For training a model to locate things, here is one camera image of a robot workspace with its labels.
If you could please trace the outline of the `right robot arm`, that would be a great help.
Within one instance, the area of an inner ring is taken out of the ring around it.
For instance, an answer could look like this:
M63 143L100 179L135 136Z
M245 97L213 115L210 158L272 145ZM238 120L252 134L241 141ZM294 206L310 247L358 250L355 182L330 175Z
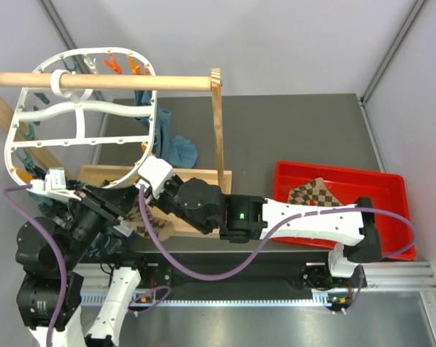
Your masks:
M382 259L382 247L377 229L366 225L367 213L378 213L371 207L349 206L336 209L308 211L306 206L288 205L290 215L278 223L271 222L271 229L257 245L253 253L242 264L226 273L206 275L197 273L179 263L162 245L148 220L145 205L145 187L138 183L139 207L145 227L160 253L177 269L189 277L203 281L218 281L235 276L245 269L272 238L301 237L324 239L336 243L328 253L328 264L324 267L324 278L332 286L340 286L353 275L360 264Z

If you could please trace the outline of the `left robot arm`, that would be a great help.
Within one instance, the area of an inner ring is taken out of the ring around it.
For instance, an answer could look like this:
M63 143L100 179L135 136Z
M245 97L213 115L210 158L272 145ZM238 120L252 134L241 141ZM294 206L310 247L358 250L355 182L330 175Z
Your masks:
M40 346L118 346L136 287L150 269L141 257L118 256L102 307L88 332L81 324L84 278L76 266L105 228L127 217L138 198L134 186L103 189L85 185L69 201L72 217L61 227L47 217L28 218L17 234L15 260L25 277L17 294L22 321Z

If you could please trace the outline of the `brown argyle sock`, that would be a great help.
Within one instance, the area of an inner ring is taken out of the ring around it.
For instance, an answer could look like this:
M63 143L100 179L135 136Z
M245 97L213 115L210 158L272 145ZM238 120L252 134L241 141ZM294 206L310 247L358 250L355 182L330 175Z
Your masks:
M169 239L174 231L174 225L171 221L166 220L164 218L155 216L150 207L146 207L146 213L148 220L155 232L155 235L158 237L160 241L165 241ZM142 218L142 214L140 212L140 208L138 206L133 207L129 214L127 215L127 220L134 227L134 232L144 238L149 239L150 234L145 226L145 222Z
M287 203L291 205L315 205L338 207L343 204L326 187L323 178L313 179L290 190Z

